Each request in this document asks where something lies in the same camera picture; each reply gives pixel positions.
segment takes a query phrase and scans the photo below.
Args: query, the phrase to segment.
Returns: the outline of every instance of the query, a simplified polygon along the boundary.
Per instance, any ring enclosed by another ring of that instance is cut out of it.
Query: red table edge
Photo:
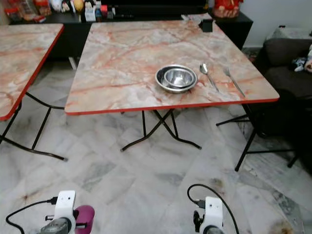
[[[20,96],[18,97],[18,99],[16,100],[15,104],[13,105],[12,109],[10,110],[10,112],[7,115],[0,117],[0,120],[8,120],[14,114],[17,106],[20,104],[20,102],[23,99],[25,93],[27,92],[29,86],[33,83],[33,81],[36,78],[38,72],[41,70],[41,67],[43,66],[45,60],[49,56],[49,54],[50,54],[52,48],[54,47],[55,43],[58,41],[58,39],[59,39],[60,35],[62,34],[63,30],[64,30],[64,24],[63,24],[62,28],[60,29],[60,31],[58,32],[58,34],[56,35],[56,37],[54,38],[54,40],[53,40],[52,44],[50,45],[48,51],[43,56],[41,62],[38,65],[38,67],[35,69],[34,73],[30,77],[30,79],[28,80],[27,84],[25,85],[25,87],[22,90]]]
[[[274,102],[279,100],[278,98],[264,99],[264,100],[243,100],[243,101],[226,101],[226,102],[214,102],[214,103],[201,103],[201,104],[185,104],[185,105],[174,105],[174,106],[153,106],[145,108],[128,108],[128,109],[113,109],[103,111],[82,111],[82,112],[67,112],[65,107],[65,113],[69,116],[78,115],[93,115],[93,114],[104,114],[104,113],[116,113],[116,112],[130,112],[130,111],[151,111],[151,110],[164,110],[164,109],[175,109],[175,108],[188,108],[188,107],[209,107],[209,106],[220,106],[229,104],[252,104],[252,103],[265,103]]]

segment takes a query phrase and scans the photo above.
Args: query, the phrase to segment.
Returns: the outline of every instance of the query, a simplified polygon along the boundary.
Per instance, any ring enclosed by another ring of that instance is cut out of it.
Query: metal fork
[[[223,68],[223,72],[224,72],[224,74],[226,74],[226,75],[231,79],[231,81],[234,83],[236,89],[238,89],[239,92],[245,97],[245,94],[244,94],[243,91],[240,89],[240,87],[238,86],[238,84],[236,83],[236,81],[234,80],[234,78],[231,76],[229,67],[224,67],[224,68]]]

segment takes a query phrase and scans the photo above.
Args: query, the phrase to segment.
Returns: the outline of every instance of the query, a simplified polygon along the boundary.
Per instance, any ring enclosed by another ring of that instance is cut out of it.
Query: metal bowl
[[[190,86],[194,82],[192,73],[184,68],[172,68],[165,73],[164,77],[171,86],[178,88]]]
[[[192,74],[192,76],[194,77],[194,81],[191,85],[184,87],[184,88],[179,88],[179,87],[174,87],[172,85],[170,85],[166,79],[165,79],[165,73],[173,68],[182,68],[182,69],[186,69],[188,72],[190,72]],[[168,65],[165,67],[162,67],[161,69],[159,69],[156,74],[155,74],[155,79],[157,84],[162,87],[164,90],[166,90],[169,93],[174,93],[174,94],[180,94],[180,93],[184,93],[186,91],[188,91],[189,89],[192,89],[196,84],[197,84],[197,76],[195,74],[195,72],[186,67],[186,66],[182,66],[182,65]]]

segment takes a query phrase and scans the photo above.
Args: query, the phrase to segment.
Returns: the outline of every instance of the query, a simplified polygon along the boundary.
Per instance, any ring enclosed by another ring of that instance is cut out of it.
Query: metal spoon
[[[215,85],[215,82],[213,81],[213,79],[211,79],[211,77],[210,77],[210,75],[209,75],[209,73],[208,73],[207,64],[202,63],[202,64],[200,65],[199,69],[200,69],[200,72],[201,72],[201,73],[205,74],[205,75],[208,77],[208,79],[210,80],[210,83],[211,83],[211,84],[213,85],[213,87],[219,92],[218,87]]]

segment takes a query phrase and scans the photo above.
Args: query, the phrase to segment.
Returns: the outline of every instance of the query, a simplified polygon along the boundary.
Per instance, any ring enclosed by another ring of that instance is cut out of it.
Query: black power cord
[[[234,223],[234,226],[235,226],[236,233],[239,234],[238,226],[237,226],[237,224],[236,224],[236,220],[235,220],[235,218],[234,218],[234,215],[233,215],[233,213],[232,213],[230,207],[228,206],[228,204],[225,202],[225,200],[223,200],[223,198],[222,198],[215,190],[213,190],[213,189],[210,188],[209,186],[204,185],[204,184],[193,184],[193,185],[191,185],[191,186],[187,189],[187,197],[189,198],[189,200],[190,200],[191,202],[193,202],[194,204],[196,204],[196,205],[199,206],[200,208],[203,208],[203,209],[205,208],[205,205],[204,205],[204,204],[205,204],[205,201],[204,201],[204,200],[194,200],[194,199],[191,198],[191,196],[190,196],[190,190],[191,190],[191,188],[193,188],[193,187],[204,187],[204,188],[210,190],[211,192],[213,192],[217,197],[219,197],[219,198],[221,199],[222,203],[225,205],[226,209],[229,211],[229,213],[230,213],[230,215],[231,215],[231,218],[232,218],[233,223]]]
[[[23,229],[20,225],[11,222],[11,221],[9,220],[9,218],[10,218],[11,216],[17,214],[18,212],[21,212],[21,211],[23,211],[23,210],[25,210],[25,209],[27,209],[27,208],[29,208],[29,207],[31,207],[31,206],[35,206],[35,205],[38,205],[38,204],[41,204],[41,203],[49,203],[49,202],[50,202],[52,205],[55,205],[56,202],[57,202],[57,199],[58,199],[58,197],[55,196],[55,197],[51,198],[50,200],[44,200],[44,201],[38,201],[38,202],[32,203],[32,204],[30,204],[30,205],[28,205],[28,206],[25,206],[25,207],[23,207],[23,208],[21,208],[21,209],[19,209],[19,210],[17,210],[17,211],[14,211],[13,213],[9,214],[9,215],[5,218],[5,221],[6,221],[9,225],[11,225],[11,226],[16,227],[17,229],[19,229],[21,234],[25,234],[24,229]]]

